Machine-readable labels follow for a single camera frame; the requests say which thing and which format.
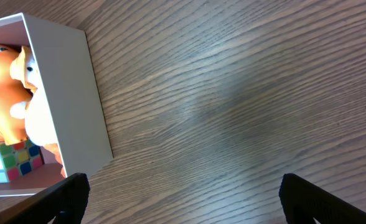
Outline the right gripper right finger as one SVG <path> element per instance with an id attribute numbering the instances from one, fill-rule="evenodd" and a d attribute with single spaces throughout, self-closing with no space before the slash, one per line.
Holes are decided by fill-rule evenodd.
<path id="1" fill-rule="evenodd" d="M 288 224 L 366 224 L 366 213 L 302 179 L 285 174 L 279 198 Z"/>

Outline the pastel rubik's cube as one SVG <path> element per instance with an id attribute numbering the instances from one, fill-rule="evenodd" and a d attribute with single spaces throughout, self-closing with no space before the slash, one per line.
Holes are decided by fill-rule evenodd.
<path id="1" fill-rule="evenodd" d="M 44 165 L 40 147 L 30 140 L 0 143 L 0 183 L 8 183 Z"/>

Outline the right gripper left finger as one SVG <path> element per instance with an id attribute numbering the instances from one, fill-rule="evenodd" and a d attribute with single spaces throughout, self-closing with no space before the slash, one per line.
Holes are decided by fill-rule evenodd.
<path id="1" fill-rule="evenodd" d="M 89 192 L 87 175 L 75 173 L 0 212 L 0 223 L 80 223 Z"/>

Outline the white duck figurine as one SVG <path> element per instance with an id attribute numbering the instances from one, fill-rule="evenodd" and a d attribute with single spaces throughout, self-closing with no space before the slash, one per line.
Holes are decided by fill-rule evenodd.
<path id="1" fill-rule="evenodd" d="M 20 81 L 23 87 L 32 93 L 31 99 L 11 106 L 11 116 L 23 119 L 31 142 L 51 152 L 55 156 L 55 160 L 59 164 L 63 164 L 39 66 L 30 47 L 21 47 L 21 52 L 11 63 L 10 76 L 12 79 Z"/>

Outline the orange dog figurine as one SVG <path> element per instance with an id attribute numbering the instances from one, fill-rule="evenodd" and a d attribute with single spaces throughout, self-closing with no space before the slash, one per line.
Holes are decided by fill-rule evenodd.
<path id="1" fill-rule="evenodd" d="M 18 55 L 13 48 L 0 45 L 0 142 L 7 145 L 28 140 L 24 120 L 10 114 L 13 105 L 32 98 L 22 83 L 10 76 L 11 63 Z"/>

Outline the white box maroon interior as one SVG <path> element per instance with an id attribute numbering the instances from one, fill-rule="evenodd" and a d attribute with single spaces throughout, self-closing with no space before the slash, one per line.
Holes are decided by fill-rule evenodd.
<path id="1" fill-rule="evenodd" d="M 18 13 L 0 19 L 0 45 L 19 53 L 22 46 L 31 48 L 63 161 L 59 164 L 51 152 L 39 146 L 44 165 L 0 183 L 0 197 L 34 195 L 77 172 L 93 175 L 111 161 L 110 140 L 84 31 Z"/>

